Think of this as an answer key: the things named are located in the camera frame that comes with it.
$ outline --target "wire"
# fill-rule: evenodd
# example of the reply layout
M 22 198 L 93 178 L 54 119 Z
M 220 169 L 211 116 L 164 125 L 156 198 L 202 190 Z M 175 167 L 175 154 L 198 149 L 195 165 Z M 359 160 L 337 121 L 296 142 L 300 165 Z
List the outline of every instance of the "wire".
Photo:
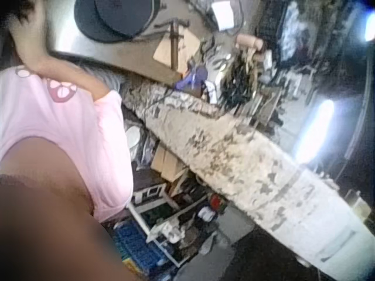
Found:
M 174 90 L 173 89 L 171 89 L 171 88 L 166 88 L 165 89 L 165 92 L 164 92 L 164 94 L 163 94 L 163 97 L 162 98 L 160 98 L 160 99 L 158 99 L 157 101 L 154 101 L 151 105 L 149 105 L 146 109 L 145 109 L 145 113 L 144 113 L 144 122 L 145 122 L 145 126 L 147 127 L 147 125 L 146 125 L 146 113 L 147 113 L 147 111 L 151 108 L 151 107 L 153 107 L 155 104 L 159 104 L 160 102 L 162 102 L 163 100 L 165 100 L 166 98 L 168 98 L 168 97 L 170 97 L 172 94 L 174 93 Z
M 243 9 L 243 7 L 242 7 L 241 0 L 238 0 L 238 5 L 239 5 L 239 7 L 240 7 L 241 23 L 237 26 L 237 30 L 236 30 L 234 33 L 229 32 L 229 30 L 226 31 L 226 33 L 227 33 L 229 36 L 232 36 L 232 37 L 237 36 L 237 35 L 240 33 L 242 27 L 243 27 L 244 24 L 245 24 L 244 9 Z

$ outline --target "pink t-shirt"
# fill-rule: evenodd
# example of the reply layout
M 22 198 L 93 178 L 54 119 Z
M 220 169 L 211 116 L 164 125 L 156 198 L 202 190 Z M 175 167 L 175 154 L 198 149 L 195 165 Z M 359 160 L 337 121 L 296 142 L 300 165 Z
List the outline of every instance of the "pink t-shirt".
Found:
M 0 161 L 17 142 L 45 138 L 71 158 L 100 222 L 120 212 L 133 190 L 121 97 L 93 102 L 70 83 L 41 79 L 24 66 L 0 73 Z

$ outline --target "workbench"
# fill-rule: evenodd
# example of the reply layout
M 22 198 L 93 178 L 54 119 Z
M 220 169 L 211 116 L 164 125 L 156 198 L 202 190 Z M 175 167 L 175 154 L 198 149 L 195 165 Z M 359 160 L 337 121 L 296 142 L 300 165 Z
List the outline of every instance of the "workbench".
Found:
M 155 20 L 141 36 L 162 31 L 163 29 L 155 29 L 154 25 L 170 18 L 189 20 L 189 30 L 199 39 L 211 35 L 211 31 L 204 24 L 201 15 L 193 9 L 189 9 L 184 0 L 163 0 L 162 3 L 166 4 L 167 8 L 159 11 Z M 162 35 L 140 42 L 113 44 L 95 42 L 79 31 L 74 20 L 74 4 L 75 0 L 50 0 L 47 2 L 48 43 L 52 52 L 104 63 L 167 85 L 173 85 L 180 80 L 179 73 L 152 58 Z

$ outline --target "purple object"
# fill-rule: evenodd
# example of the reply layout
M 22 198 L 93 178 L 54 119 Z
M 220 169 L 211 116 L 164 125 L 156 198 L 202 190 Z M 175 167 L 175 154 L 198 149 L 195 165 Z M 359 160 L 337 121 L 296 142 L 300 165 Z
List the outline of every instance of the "purple object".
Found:
M 207 80 L 208 76 L 207 68 L 205 66 L 198 66 L 184 79 L 178 81 L 175 85 L 175 89 L 182 91 L 187 86 L 191 86 L 191 88 L 201 87 L 202 83 Z

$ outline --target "blue container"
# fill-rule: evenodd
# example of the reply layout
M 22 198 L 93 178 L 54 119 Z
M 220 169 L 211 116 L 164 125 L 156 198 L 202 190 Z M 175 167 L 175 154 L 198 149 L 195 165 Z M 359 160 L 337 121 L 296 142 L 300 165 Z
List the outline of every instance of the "blue container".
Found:
M 146 244 L 146 235 L 138 224 L 129 220 L 114 230 L 112 237 L 124 261 L 131 258 L 147 276 L 168 259 L 154 242 Z

